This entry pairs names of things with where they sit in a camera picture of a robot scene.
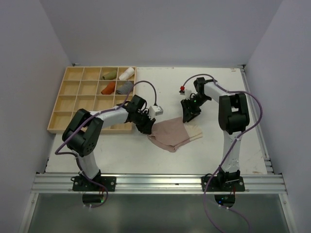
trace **pink cloth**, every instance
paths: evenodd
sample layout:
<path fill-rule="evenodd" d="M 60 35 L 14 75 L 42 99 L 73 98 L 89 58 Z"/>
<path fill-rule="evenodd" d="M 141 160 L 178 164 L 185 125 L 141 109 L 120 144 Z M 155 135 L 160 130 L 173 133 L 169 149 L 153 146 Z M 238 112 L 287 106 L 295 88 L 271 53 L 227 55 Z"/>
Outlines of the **pink cloth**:
<path fill-rule="evenodd" d="M 180 146 L 202 137 L 202 131 L 196 125 L 184 124 L 181 117 L 154 124 L 150 141 L 156 146 L 175 152 Z"/>

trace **orange rolled cloth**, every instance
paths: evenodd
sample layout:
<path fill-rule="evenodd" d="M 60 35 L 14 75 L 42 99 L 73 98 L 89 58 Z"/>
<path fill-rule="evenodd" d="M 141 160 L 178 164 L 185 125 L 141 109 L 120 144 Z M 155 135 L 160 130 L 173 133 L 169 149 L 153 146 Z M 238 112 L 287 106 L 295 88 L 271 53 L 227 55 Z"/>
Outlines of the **orange rolled cloth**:
<path fill-rule="evenodd" d="M 107 87 L 101 91 L 103 95 L 110 95 L 115 91 L 116 82 L 110 82 Z"/>

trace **white table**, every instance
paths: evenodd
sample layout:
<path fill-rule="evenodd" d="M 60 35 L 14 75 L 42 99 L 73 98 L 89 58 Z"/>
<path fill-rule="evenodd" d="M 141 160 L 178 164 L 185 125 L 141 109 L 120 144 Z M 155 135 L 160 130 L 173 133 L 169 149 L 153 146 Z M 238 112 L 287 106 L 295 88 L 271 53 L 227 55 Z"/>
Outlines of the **white table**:
<path fill-rule="evenodd" d="M 158 100 L 164 114 L 156 123 L 182 116 L 180 101 L 183 96 L 178 91 L 184 81 L 199 73 L 213 75 L 229 90 L 245 90 L 239 69 L 230 68 L 188 68 L 188 67 L 138 67 L 137 81 L 148 80 L 154 84 Z M 192 89 L 193 81 L 187 89 Z M 154 102 L 152 88 L 146 83 L 137 85 L 136 94 Z M 195 122 L 203 131 L 203 138 L 190 142 L 171 153 L 156 147 L 147 136 L 136 128 L 132 134 L 103 134 L 94 150 L 95 159 L 102 173 L 148 173 L 148 174 L 205 174 L 213 172 L 223 155 L 223 132 L 218 124 L 218 104 L 207 101 Z M 250 125 L 254 124 L 250 111 Z M 71 155 L 55 155 L 61 145 L 61 134 L 55 136 L 46 172 L 78 172 Z M 256 130 L 243 136 L 240 152 L 241 174 L 267 174 L 264 152 L 260 148 Z"/>

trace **wooden box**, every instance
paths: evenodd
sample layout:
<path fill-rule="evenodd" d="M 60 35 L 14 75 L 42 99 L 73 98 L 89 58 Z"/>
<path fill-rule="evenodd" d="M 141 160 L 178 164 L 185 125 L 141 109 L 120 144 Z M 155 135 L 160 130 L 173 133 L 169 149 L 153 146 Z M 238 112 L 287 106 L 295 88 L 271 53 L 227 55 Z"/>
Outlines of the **wooden box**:
<path fill-rule="evenodd" d="M 84 108 L 88 111 L 99 111 L 116 106 L 125 100 L 126 95 L 119 95 L 116 89 L 126 81 L 119 80 L 129 67 L 67 67 L 57 99 L 54 105 L 52 116 L 49 122 L 48 131 L 51 133 L 63 133 L 76 111 Z M 128 79 L 135 83 L 135 73 Z M 117 78 L 103 80 L 103 76 L 113 70 L 117 71 Z M 110 83 L 116 82 L 116 89 L 111 95 L 102 95 L 101 91 Z M 135 94 L 135 88 L 130 93 L 128 100 Z M 102 129 L 102 133 L 130 133 L 132 123 L 113 125 Z"/>

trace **gray rolled cloth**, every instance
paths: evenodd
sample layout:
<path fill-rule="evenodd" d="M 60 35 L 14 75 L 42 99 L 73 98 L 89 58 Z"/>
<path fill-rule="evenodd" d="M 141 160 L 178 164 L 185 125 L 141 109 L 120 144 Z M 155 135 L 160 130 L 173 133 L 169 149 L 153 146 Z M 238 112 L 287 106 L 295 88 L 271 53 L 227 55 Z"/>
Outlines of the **gray rolled cloth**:
<path fill-rule="evenodd" d="M 123 86 L 119 87 L 116 90 L 116 93 L 119 95 L 127 95 L 127 93 L 131 90 L 131 88 L 134 86 L 134 84 L 130 81 L 126 81 Z"/>

